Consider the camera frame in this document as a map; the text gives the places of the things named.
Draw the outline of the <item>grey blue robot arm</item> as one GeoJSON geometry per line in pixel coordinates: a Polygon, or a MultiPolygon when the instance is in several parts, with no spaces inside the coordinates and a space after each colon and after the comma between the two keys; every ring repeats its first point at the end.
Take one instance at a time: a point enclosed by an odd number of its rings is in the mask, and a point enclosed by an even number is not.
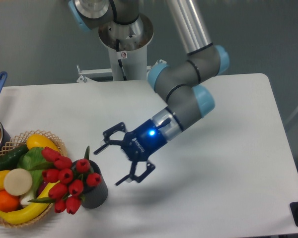
{"type": "Polygon", "coordinates": [[[118,145],[131,161],[124,180],[142,182],[154,169],[149,156],[205,117],[215,102],[202,83],[223,73],[229,56],[214,45],[194,0],[167,2],[187,60],[177,67],[157,62],[147,67],[153,25],[137,0],[71,0],[69,8],[83,30],[98,29],[115,81],[146,79],[166,107],[133,131],[119,123],[104,131],[104,147],[118,145]]]}

